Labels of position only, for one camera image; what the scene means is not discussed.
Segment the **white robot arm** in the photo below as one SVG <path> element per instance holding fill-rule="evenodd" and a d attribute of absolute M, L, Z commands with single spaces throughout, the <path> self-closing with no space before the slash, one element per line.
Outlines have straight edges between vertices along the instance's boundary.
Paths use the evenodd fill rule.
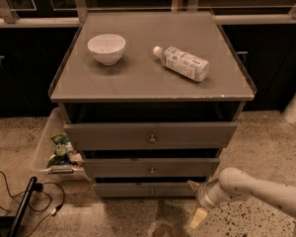
<path fill-rule="evenodd" d="M 233 167 L 223 169 L 218 178 L 211 182 L 187 183 L 195 191 L 197 202 L 197 208 L 189 223 L 192 229 L 196 229 L 208 212 L 219 204 L 245 196 L 257 198 L 296 219 L 296 187 L 293 186 L 256 179 Z M 296 237 L 296 225 L 293 237 Z"/>

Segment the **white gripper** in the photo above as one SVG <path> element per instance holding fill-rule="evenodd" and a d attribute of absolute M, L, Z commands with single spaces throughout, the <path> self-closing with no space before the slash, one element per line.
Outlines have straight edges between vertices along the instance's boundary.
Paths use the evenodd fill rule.
<path fill-rule="evenodd" d="M 220 203 L 228 200 L 228 193 L 220 186 L 217 180 L 202 184 L 188 180 L 187 183 L 196 192 L 195 198 L 200 206 L 194 211 L 188 225 L 189 228 L 196 229 L 206 218 L 208 214 L 207 210 L 211 210 Z"/>

